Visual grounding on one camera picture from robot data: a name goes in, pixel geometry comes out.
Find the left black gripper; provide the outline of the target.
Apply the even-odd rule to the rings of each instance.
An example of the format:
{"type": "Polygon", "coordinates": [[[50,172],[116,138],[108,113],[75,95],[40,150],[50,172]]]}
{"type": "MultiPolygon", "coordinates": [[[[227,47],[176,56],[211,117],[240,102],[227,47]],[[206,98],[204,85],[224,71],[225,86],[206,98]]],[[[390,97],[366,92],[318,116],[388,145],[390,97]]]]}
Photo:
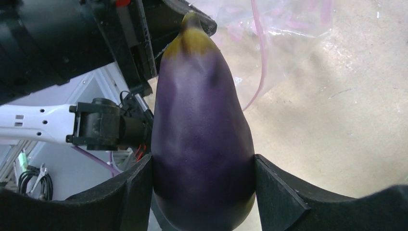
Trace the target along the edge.
{"type": "Polygon", "coordinates": [[[127,81],[134,94],[152,94],[148,80],[158,75],[164,49],[179,33],[187,12],[194,11],[199,15],[208,35],[215,34],[217,30],[217,23],[192,6],[190,0],[116,0],[115,4],[139,73],[135,83],[127,81]]]}

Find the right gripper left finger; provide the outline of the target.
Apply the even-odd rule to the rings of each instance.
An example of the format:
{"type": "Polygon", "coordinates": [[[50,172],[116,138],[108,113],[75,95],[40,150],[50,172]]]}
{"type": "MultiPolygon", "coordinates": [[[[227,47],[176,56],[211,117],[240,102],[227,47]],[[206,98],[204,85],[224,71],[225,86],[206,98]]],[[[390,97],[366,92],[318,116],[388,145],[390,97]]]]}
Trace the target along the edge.
{"type": "Polygon", "coordinates": [[[146,231],[152,198],[152,156],[64,201],[0,191],[2,231],[146,231]]]}

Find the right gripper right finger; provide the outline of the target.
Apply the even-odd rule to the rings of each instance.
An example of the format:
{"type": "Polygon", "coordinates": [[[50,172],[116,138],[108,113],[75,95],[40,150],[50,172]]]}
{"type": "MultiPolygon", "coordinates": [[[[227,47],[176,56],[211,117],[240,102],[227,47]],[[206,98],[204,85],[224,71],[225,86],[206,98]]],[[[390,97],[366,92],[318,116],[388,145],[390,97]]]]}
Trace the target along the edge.
{"type": "Polygon", "coordinates": [[[408,186],[362,198],[317,187],[255,155],[256,195],[264,231],[406,231],[408,186]]]}

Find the purple toy eggplant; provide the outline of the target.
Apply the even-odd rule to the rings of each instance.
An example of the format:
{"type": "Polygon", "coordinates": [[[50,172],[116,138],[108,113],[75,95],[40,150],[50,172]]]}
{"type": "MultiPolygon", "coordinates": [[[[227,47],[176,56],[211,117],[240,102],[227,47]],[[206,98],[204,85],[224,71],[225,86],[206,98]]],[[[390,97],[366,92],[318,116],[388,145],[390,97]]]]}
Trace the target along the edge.
{"type": "Polygon", "coordinates": [[[153,190],[180,231],[231,231],[255,201],[254,144],[233,77],[194,11],[163,53],[152,132],[153,190]]]}

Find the clear zip top bag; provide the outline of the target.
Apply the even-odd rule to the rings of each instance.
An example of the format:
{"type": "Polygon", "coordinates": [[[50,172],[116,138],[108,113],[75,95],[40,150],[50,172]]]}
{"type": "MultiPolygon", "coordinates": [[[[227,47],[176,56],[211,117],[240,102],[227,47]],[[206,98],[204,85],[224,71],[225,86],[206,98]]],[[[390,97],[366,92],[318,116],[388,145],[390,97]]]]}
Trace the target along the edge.
{"type": "Polygon", "coordinates": [[[332,0],[191,0],[215,20],[212,40],[242,109],[280,84],[331,32],[332,0]]]}

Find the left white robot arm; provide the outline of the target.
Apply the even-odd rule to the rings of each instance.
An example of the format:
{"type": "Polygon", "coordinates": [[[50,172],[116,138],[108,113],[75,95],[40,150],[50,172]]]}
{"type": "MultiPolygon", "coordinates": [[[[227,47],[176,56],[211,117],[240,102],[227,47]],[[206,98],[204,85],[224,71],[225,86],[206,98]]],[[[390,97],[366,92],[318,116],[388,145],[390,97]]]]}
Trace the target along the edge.
{"type": "Polygon", "coordinates": [[[0,137],[115,151],[149,148],[152,93],[165,48],[194,11],[208,35],[216,22],[185,0],[3,0],[0,3],[0,137]],[[116,64],[129,88],[121,104],[11,105],[116,64]]]}

